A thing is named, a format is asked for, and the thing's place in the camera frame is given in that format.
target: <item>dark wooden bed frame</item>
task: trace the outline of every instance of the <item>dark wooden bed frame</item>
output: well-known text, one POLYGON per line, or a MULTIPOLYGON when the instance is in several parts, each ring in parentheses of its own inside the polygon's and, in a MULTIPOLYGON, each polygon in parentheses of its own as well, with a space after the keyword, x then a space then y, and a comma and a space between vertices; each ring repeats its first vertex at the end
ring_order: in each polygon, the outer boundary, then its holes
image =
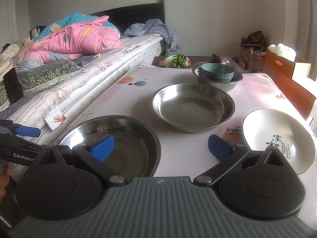
POLYGON ((115 8, 111 10, 96 12, 93 16, 109 16, 109 21, 113 23, 123 35, 125 30, 135 23, 145 23, 150 19, 160 19, 165 24, 164 0, 159 3, 138 4, 115 8))

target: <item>green floral pillow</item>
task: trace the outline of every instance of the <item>green floral pillow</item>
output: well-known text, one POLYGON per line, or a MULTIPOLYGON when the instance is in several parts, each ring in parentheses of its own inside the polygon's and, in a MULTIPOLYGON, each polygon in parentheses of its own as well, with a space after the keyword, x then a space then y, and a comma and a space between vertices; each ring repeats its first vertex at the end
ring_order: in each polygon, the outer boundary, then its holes
POLYGON ((24 94, 37 92, 55 83, 68 80, 82 72, 72 61, 60 59, 27 71, 18 72, 18 78, 24 94))
POLYGON ((5 110, 10 105, 10 101, 5 90, 3 81, 0 82, 0 111, 5 110))

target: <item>white bowl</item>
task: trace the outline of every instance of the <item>white bowl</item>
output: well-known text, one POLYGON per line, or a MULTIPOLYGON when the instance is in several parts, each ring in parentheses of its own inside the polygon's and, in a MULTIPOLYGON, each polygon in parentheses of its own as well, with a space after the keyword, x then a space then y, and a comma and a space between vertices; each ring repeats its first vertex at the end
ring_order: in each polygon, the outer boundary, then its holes
POLYGON ((272 109, 249 113, 242 127, 252 150, 263 151, 277 146, 297 174, 308 170, 315 159, 315 145, 309 132, 296 119, 272 109))

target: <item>door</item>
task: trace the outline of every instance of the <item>door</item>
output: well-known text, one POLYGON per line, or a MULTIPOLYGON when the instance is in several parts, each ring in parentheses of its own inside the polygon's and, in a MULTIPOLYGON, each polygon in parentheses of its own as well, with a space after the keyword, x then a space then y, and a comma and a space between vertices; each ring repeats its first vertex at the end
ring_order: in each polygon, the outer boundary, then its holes
POLYGON ((15 0, 0 0, 0 52, 6 43, 17 40, 15 0))

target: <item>bed post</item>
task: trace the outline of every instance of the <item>bed post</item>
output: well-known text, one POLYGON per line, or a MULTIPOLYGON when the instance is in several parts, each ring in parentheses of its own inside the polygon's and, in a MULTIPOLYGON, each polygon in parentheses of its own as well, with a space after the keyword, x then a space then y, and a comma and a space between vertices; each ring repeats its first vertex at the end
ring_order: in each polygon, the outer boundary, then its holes
POLYGON ((165 6, 164 6, 164 0, 161 0, 161 7, 162 7, 162 20, 165 24, 165 6))

